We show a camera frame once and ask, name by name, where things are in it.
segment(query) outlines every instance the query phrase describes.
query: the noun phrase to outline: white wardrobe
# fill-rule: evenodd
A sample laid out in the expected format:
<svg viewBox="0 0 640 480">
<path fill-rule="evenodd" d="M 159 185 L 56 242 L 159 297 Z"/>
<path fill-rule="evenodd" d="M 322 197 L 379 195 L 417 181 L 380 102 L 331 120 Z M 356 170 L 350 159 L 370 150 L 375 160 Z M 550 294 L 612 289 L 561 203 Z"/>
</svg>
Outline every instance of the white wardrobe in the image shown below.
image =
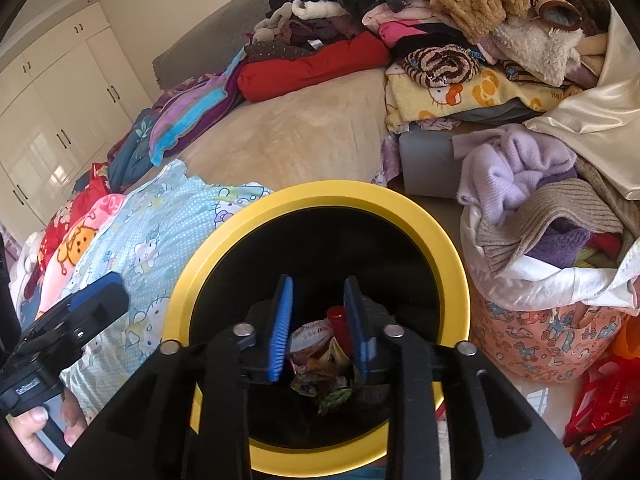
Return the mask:
<svg viewBox="0 0 640 480">
<path fill-rule="evenodd" d="M 151 102 L 93 4 L 0 73 L 0 221 L 22 243 Z"/>
</svg>

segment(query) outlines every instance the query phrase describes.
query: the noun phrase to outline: lavender sweater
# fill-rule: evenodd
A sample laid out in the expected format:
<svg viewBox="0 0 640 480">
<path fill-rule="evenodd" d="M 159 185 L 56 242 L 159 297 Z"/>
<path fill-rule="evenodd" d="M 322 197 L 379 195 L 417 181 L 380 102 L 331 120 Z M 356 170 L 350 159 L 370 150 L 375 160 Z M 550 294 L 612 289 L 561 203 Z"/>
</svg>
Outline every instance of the lavender sweater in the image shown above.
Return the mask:
<svg viewBox="0 0 640 480">
<path fill-rule="evenodd" d="M 570 170 L 576 159 L 561 140 L 522 124 L 456 135 L 452 142 L 454 157 L 464 158 L 458 201 L 479 206 L 491 224 L 502 224 L 540 179 Z"/>
</svg>

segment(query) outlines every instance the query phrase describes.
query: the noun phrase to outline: trash can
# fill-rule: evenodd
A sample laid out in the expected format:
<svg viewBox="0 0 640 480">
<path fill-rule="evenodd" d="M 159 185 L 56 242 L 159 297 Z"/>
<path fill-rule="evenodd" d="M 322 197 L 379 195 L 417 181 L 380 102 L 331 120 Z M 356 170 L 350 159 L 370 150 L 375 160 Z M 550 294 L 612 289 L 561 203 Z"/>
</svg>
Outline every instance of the trash can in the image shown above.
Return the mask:
<svg viewBox="0 0 640 480">
<path fill-rule="evenodd" d="M 225 221 L 198 249 L 175 286 L 162 339 L 206 342 L 274 295 L 278 278 L 294 282 L 290 332 L 342 304 L 347 276 L 396 321 L 453 346 L 469 330 L 469 296 L 458 254 L 442 227 L 391 190 L 353 181 L 301 184 L 273 193 Z M 348 471 L 386 454 L 386 404 L 319 416 L 290 389 L 251 386 L 252 468 L 315 477 Z M 436 404 L 442 390 L 434 384 Z M 198 429 L 196 389 L 191 426 Z"/>
</svg>

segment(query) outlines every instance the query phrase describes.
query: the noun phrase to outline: pink clothing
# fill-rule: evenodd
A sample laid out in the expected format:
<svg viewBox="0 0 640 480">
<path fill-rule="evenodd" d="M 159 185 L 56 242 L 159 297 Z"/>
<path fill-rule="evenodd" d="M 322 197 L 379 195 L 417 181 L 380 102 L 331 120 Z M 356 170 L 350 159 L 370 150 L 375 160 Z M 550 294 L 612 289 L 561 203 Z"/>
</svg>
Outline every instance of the pink clothing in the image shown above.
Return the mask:
<svg viewBox="0 0 640 480">
<path fill-rule="evenodd" d="M 380 4 L 367 12 L 362 24 L 371 32 L 378 34 L 380 25 L 400 20 L 427 20 L 423 23 L 444 23 L 458 30 L 458 26 L 450 16 L 431 9 L 427 0 L 409 0 L 409 5 L 400 12 L 393 12 L 387 4 Z"/>
<path fill-rule="evenodd" d="M 76 264 L 87 247 L 98 231 L 117 215 L 126 199 L 126 195 L 116 193 L 103 196 L 62 238 L 55 258 L 51 258 L 44 273 L 42 296 L 36 319 L 56 304 L 62 289 L 71 279 Z"/>
<path fill-rule="evenodd" d="M 401 38 L 405 36 L 420 36 L 426 34 L 419 28 L 411 27 L 422 23 L 420 20 L 402 20 L 401 22 L 386 22 L 380 25 L 378 31 L 380 39 L 388 48 L 393 48 Z"/>
<path fill-rule="evenodd" d="M 476 47 L 482 52 L 487 63 L 491 65 L 495 65 L 498 61 L 509 59 L 509 57 L 500 50 L 500 47 L 495 44 L 494 38 L 492 38 L 490 34 L 487 34 L 482 40 L 478 41 Z"/>
</svg>

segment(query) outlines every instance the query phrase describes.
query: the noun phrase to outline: floor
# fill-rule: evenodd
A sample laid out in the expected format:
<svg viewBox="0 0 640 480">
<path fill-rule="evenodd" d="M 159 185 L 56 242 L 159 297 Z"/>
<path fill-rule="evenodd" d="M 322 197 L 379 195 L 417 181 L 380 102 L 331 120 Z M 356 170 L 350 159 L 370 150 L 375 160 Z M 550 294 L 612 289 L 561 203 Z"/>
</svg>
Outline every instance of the floor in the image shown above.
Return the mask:
<svg viewBox="0 0 640 480">
<path fill-rule="evenodd" d="M 447 232 L 462 258 L 460 245 L 460 215 L 462 206 L 455 200 L 425 196 L 410 197 L 424 208 Z M 561 438 L 569 422 L 575 396 L 580 387 L 579 381 L 573 383 L 540 383 L 523 379 L 514 374 L 507 377 L 538 411 L 551 430 Z"/>
</svg>

